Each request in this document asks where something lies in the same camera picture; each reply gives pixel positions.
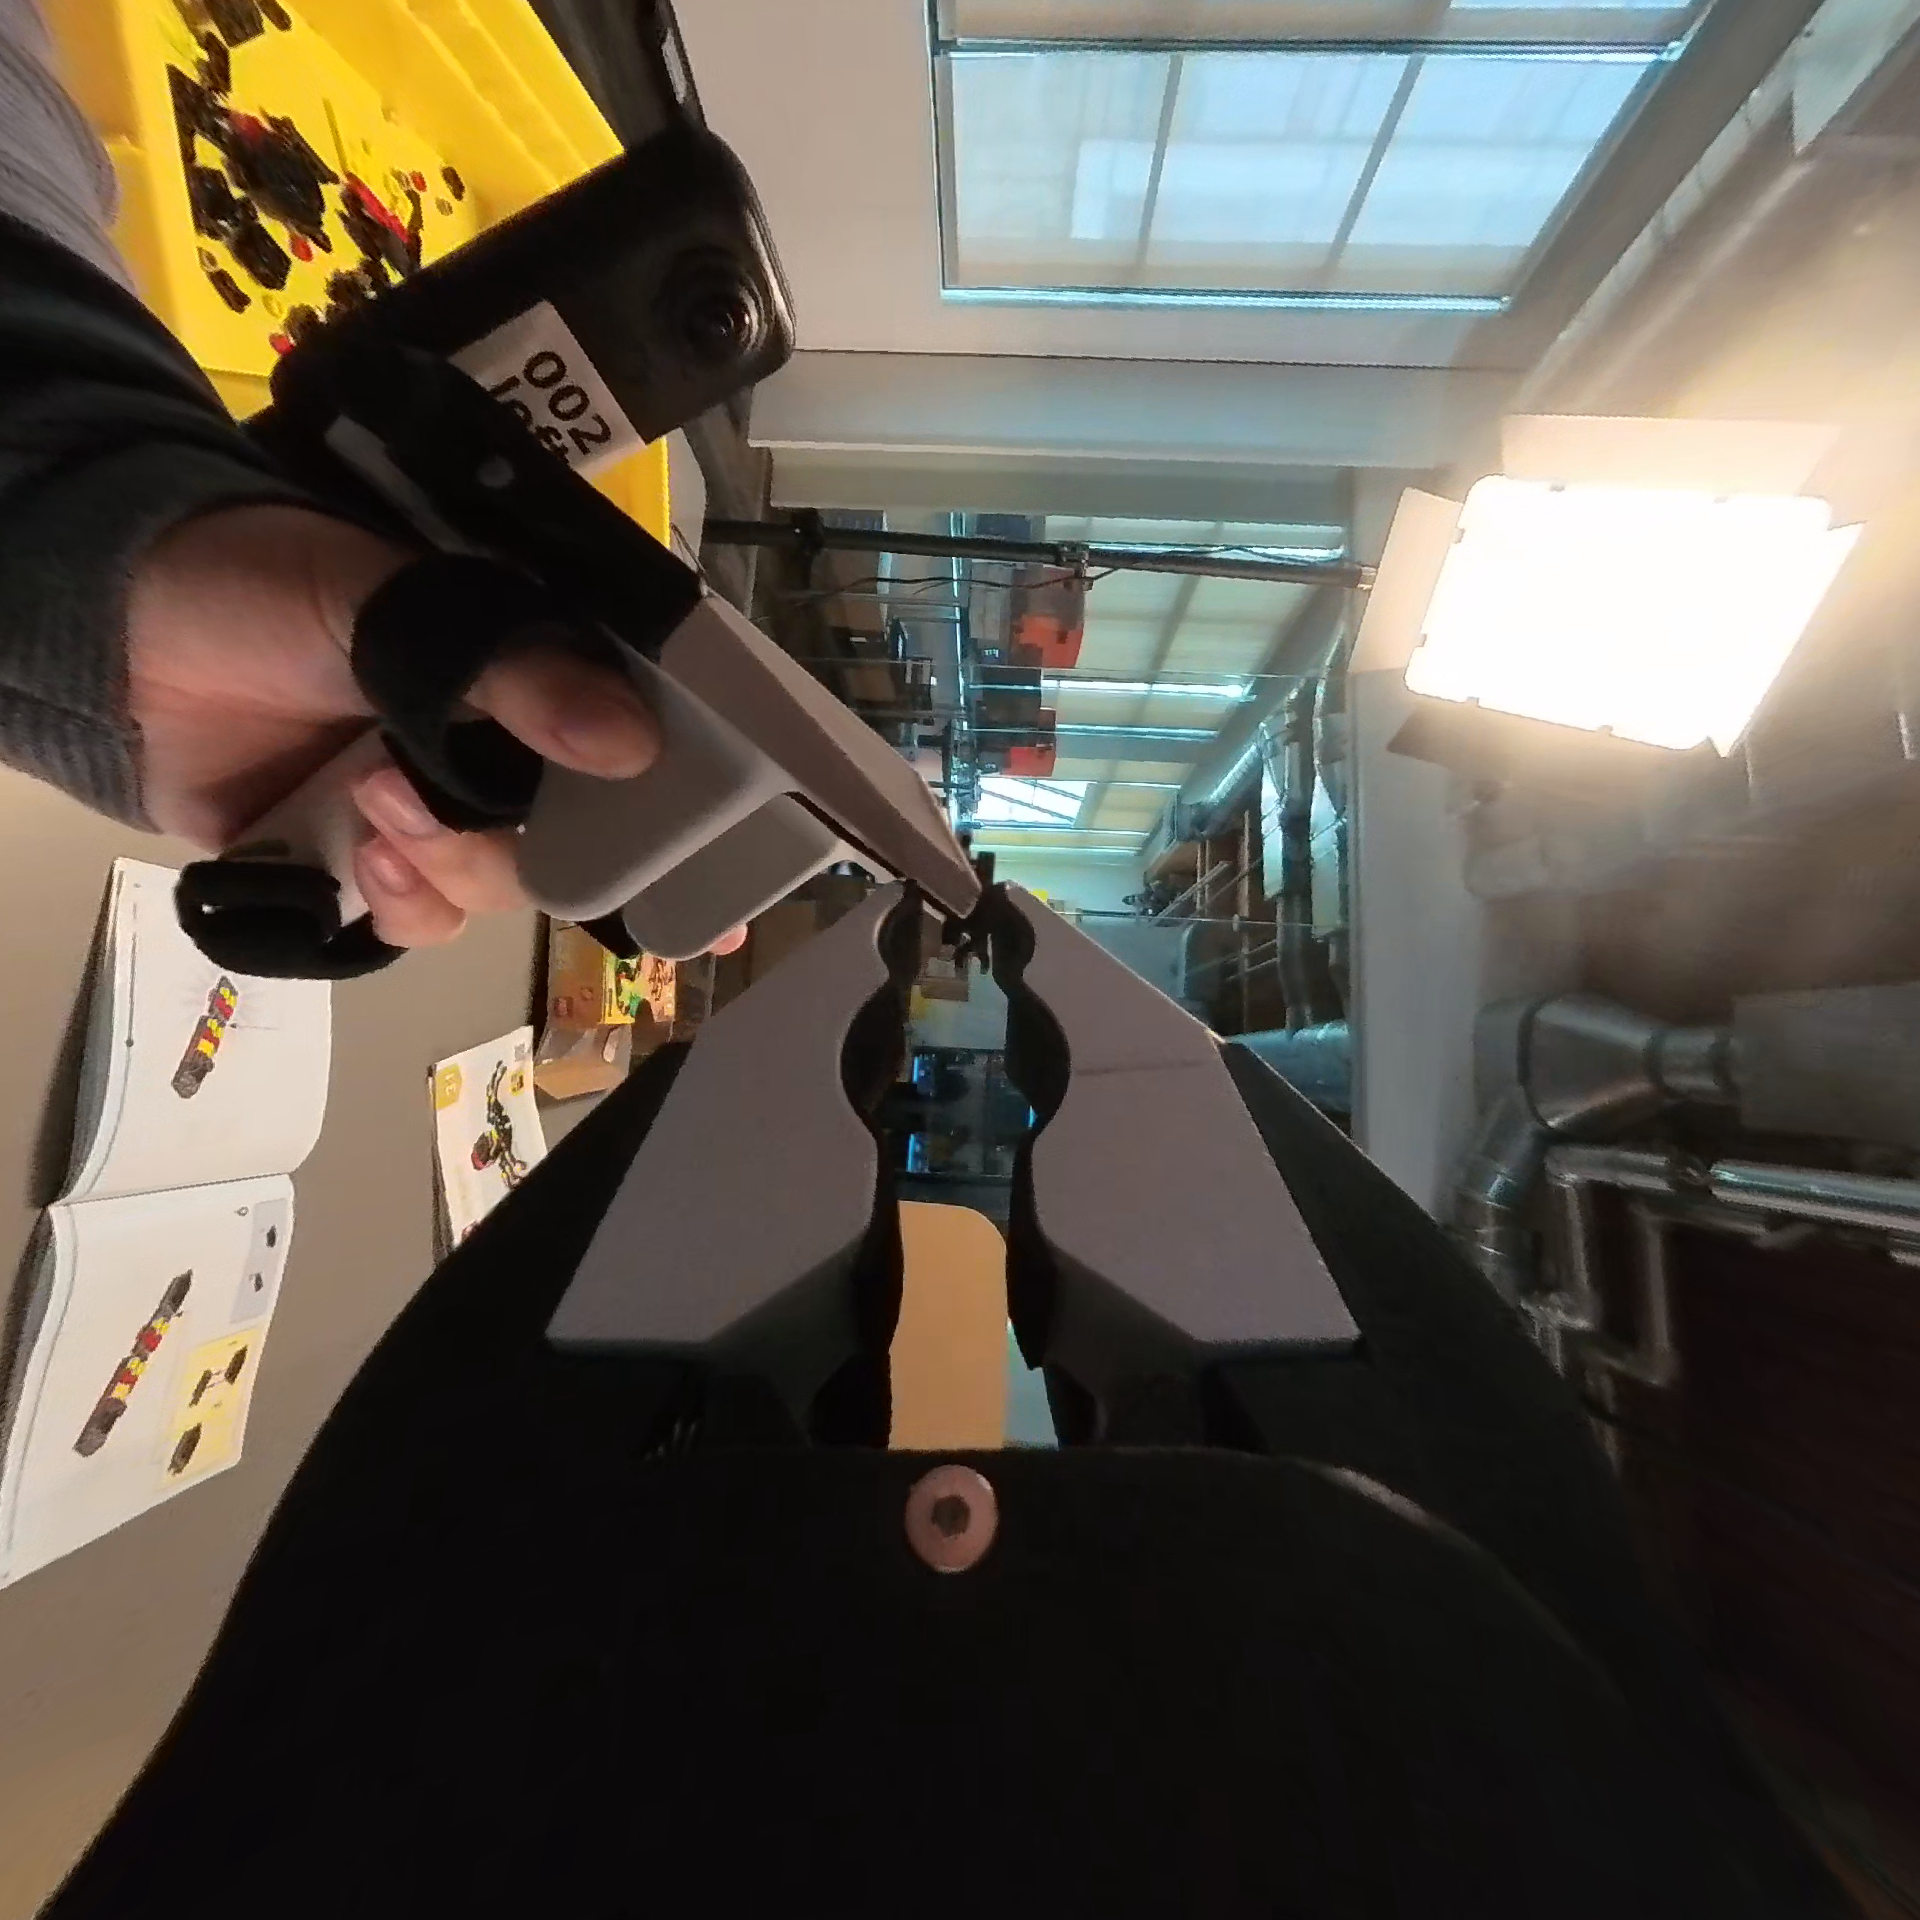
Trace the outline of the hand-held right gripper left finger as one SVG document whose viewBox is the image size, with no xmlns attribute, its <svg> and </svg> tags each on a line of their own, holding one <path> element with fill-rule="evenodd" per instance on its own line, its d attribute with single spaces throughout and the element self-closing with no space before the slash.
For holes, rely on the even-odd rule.
<svg viewBox="0 0 1920 1920">
<path fill-rule="evenodd" d="M 779 1404 L 883 1389 L 903 1254 L 874 1116 L 919 957 L 921 894 L 889 882 L 702 1027 L 554 1309 L 561 1353 Z"/>
</svg>

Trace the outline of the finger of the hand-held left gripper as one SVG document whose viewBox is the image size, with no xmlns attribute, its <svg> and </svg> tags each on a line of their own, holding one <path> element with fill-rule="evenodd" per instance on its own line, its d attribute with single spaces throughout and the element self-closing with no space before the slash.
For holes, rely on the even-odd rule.
<svg viewBox="0 0 1920 1920">
<path fill-rule="evenodd" d="M 969 917 L 986 882 L 926 780 L 742 613 L 707 597 L 638 658 L 642 921 L 750 921 L 841 861 Z"/>
</svg>

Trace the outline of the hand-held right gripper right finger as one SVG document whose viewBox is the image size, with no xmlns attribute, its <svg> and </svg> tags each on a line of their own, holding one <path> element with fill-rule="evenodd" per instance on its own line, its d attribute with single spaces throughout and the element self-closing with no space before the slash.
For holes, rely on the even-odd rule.
<svg viewBox="0 0 1920 1920">
<path fill-rule="evenodd" d="M 1031 1132 L 1008 1301 L 1051 1373 L 1204 1373 L 1360 1341 L 1225 1044 L 1015 884 L 993 936 Z"/>
</svg>

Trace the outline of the yellow plastic bin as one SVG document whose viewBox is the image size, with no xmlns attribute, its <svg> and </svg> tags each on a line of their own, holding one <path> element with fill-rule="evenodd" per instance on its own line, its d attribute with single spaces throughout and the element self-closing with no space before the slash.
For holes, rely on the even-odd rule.
<svg viewBox="0 0 1920 1920">
<path fill-rule="evenodd" d="M 119 185 L 113 236 L 136 288 L 227 409 L 247 419 L 271 403 L 278 366 L 246 372 L 206 354 L 214 324 L 206 298 L 190 288 L 190 222 L 162 72 L 175 5 L 184 3 L 52 3 L 41 11 L 64 83 L 105 144 Z M 609 120 L 531 5 L 280 5 L 294 5 L 467 178 L 479 234 L 618 156 Z"/>
</svg>

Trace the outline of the person's left forearm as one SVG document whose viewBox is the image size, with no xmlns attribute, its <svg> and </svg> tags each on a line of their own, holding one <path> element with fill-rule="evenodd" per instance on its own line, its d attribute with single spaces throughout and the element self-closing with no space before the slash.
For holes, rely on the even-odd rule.
<svg viewBox="0 0 1920 1920">
<path fill-rule="evenodd" d="M 4 763 L 151 827 L 128 694 L 128 594 L 199 516 L 315 509 L 122 284 L 3 222 Z"/>
</svg>

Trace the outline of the lego set box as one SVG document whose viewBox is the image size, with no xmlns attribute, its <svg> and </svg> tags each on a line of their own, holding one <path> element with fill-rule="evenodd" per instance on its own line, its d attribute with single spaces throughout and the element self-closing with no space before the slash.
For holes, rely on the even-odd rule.
<svg viewBox="0 0 1920 1920">
<path fill-rule="evenodd" d="M 601 1098 L 660 1048 L 690 1040 L 713 1003 L 713 957 L 618 956 L 587 929 L 544 924 L 544 1020 L 536 1091 L 550 1102 Z"/>
</svg>

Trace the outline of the small lego instruction booklet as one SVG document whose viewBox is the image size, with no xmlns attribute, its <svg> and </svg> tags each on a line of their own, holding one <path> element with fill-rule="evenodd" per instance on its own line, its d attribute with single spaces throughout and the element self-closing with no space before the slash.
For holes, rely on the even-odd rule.
<svg viewBox="0 0 1920 1920">
<path fill-rule="evenodd" d="M 516 1027 L 432 1066 L 436 1254 L 448 1258 L 544 1160 L 536 1029 Z"/>
</svg>

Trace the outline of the pile of lego pieces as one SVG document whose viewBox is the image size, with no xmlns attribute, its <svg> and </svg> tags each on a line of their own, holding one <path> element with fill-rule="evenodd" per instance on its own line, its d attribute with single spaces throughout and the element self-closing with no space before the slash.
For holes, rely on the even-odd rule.
<svg viewBox="0 0 1920 1920">
<path fill-rule="evenodd" d="M 214 366 L 265 376 L 479 236 L 467 178 L 294 5 L 184 3 L 162 36 Z"/>
</svg>

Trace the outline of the open lego instruction booklet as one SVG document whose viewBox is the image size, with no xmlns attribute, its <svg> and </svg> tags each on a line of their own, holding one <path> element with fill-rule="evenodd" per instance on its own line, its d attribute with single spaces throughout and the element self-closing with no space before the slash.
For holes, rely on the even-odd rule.
<svg viewBox="0 0 1920 1920">
<path fill-rule="evenodd" d="M 3 1581 L 239 1464 L 329 1100 L 332 995 L 206 960 L 116 858 L 64 1186 L 8 1363 Z"/>
</svg>

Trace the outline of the person's left hand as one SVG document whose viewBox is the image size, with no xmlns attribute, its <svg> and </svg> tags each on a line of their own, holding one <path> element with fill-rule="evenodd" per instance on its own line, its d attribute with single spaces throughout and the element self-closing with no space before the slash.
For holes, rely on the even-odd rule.
<svg viewBox="0 0 1920 1920">
<path fill-rule="evenodd" d="M 128 713 L 156 833 L 219 852 L 368 729 L 353 624 L 408 563 L 401 544 L 268 506 L 156 542 L 128 590 Z M 527 905 L 512 841 L 447 827 L 387 760 L 351 787 L 351 812 L 353 884 L 384 944 L 450 944 L 472 917 Z"/>
</svg>

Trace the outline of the wooden storage shelves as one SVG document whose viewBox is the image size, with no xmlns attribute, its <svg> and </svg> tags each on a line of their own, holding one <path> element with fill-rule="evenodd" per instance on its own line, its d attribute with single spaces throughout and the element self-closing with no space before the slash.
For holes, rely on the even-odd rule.
<svg viewBox="0 0 1920 1920">
<path fill-rule="evenodd" d="M 1171 995 L 1218 1035 L 1306 1032 L 1352 1003 L 1350 829 L 1314 795 L 1171 803 L 1146 841 L 1135 909 L 1160 929 Z"/>
</svg>

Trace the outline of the black light stand pole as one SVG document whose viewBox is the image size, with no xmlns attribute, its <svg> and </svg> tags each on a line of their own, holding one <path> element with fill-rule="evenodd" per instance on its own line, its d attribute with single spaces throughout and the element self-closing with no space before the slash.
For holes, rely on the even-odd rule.
<svg viewBox="0 0 1920 1920">
<path fill-rule="evenodd" d="M 710 544 L 791 553 L 806 561 L 852 555 L 1024 566 L 1083 582 L 1124 571 L 1368 593 L 1379 578 L 1376 566 L 1344 557 L 1286 555 L 1266 549 L 1217 544 L 1087 544 L 996 536 L 887 533 L 827 523 L 817 513 L 779 518 L 710 516 L 705 539 Z"/>
</svg>

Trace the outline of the metal ventilation ducts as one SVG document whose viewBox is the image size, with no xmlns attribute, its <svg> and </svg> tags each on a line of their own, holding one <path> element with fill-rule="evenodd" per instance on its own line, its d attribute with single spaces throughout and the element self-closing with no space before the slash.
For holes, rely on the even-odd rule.
<svg viewBox="0 0 1920 1920">
<path fill-rule="evenodd" d="M 1481 1029 L 1497 1074 L 1447 1224 L 1562 1378 L 1655 1389 L 1678 1378 L 1680 1232 L 1758 1245 L 1854 1234 L 1916 1269 L 1916 1172 L 1702 1160 L 1631 1140 L 1655 1121 L 1715 1113 L 1746 1137 L 1916 1161 L 1916 984 L 1745 996 L 1726 1025 L 1560 995 L 1490 1008 Z"/>
</svg>

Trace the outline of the large window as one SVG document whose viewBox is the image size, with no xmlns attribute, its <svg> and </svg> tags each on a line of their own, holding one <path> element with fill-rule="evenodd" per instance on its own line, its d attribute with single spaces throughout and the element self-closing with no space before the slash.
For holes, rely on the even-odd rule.
<svg viewBox="0 0 1920 1920">
<path fill-rule="evenodd" d="M 1492 317 L 1707 5 L 926 5 L 953 304 Z"/>
</svg>

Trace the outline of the studio light panel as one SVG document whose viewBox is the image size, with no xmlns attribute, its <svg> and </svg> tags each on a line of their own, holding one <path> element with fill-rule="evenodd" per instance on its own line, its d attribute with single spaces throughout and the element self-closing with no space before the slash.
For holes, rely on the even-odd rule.
<svg viewBox="0 0 1920 1920">
<path fill-rule="evenodd" d="M 1352 670 L 1444 713 L 1729 756 L 1864 521 L 1818 483 L 1836 424 L 1507 416 L 1464 496 L 1408 490 Z"/>
</svg>

